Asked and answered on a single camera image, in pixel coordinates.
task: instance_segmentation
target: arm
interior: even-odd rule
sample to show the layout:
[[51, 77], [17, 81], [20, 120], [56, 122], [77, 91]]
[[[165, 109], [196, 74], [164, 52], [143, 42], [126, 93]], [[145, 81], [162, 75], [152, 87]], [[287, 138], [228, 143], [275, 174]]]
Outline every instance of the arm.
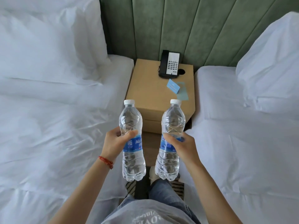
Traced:
[[[137, 131], [129, 131], [126, 135], [120, 136], [119, 127], [107, 132], [101, 156], [114, 162], [125, 143], [136, 134]], [[104, 162], [97, 159], [48, 224], [86, 223], [109, 170]]]
[[194, 138], [185, 132], [183, 133], [184, 142], [180, 142], [166, 133], [163, 136], [175, 147], [193, 178], [209, 224], [242, 224], [201, 163]]

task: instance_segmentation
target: hand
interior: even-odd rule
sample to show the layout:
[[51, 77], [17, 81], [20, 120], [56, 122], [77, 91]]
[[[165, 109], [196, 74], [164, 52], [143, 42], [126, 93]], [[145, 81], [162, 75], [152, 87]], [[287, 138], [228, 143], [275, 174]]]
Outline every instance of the hand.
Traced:
[[183, 132], [182, 134], [182, 137], [184, 138], [183, 142], [178, 141], [168, 133], [164, 133], [163, 137], [168, 143], [174, 146], [179, 157], [184, 161], [187, 168], [190, 165], [192, 166], [193, 164], [202, 166], [202, 163], [199, 159], [198, 152], [196, 149], [195, 140], [192, 136]]
[[128, 140], [137, 135], [138, 131], [128, 131], [125, 135], [121, 135], [121, 129], [119, 127], [114, 128], [106, 133], [104, 146], [101, 156], [114, 162], [117, 156], [123, 150]]

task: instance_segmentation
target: white shoe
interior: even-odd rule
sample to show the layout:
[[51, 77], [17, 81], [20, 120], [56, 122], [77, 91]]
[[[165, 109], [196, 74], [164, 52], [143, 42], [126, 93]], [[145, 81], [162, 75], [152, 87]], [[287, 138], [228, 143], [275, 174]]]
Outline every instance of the white shoe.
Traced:
[[152, 183], [155, 181], [155, 180], [158, 180], [160, 177], [158, 175], [156, 175], [155, 173], [155, 166], [153, 167], [150, 167], [150, 184], [152, 185]]

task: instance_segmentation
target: forearm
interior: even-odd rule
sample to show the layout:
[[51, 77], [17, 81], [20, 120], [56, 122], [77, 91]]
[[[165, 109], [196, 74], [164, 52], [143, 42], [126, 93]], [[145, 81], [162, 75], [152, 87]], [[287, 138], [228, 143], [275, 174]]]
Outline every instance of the forearm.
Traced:
[[189, 164], [209, 224], [242, 224], [202, 164]]
[[104, 162], [97, 159], [49, 224], [86, 223], [109, 170]]

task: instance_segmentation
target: red string bracelet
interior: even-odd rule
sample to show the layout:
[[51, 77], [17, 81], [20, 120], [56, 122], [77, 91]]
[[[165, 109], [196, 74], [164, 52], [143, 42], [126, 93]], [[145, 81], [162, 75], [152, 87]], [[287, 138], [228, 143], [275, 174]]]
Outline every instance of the red string bracelet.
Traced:
[[113, 162], [111, 162], [110, 160], [108, 160], [102, 156], [99, 156], [99, 159], [102, 160], [110, 169], [113, 168]]

